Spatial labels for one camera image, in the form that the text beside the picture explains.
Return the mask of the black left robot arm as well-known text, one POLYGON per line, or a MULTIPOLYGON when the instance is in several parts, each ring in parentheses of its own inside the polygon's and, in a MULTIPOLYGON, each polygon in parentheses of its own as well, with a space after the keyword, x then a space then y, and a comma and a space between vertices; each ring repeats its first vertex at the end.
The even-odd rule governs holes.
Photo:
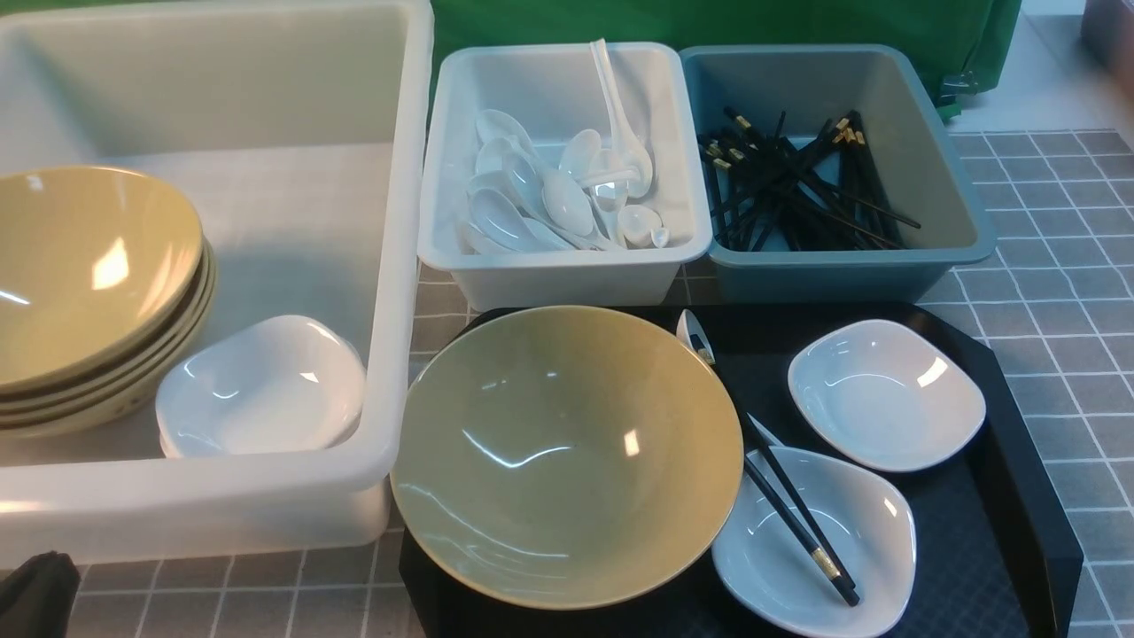
POLYGON ((3 637, 65 637, 81 570, 67 553, 29 558, 1 582, 3 637))

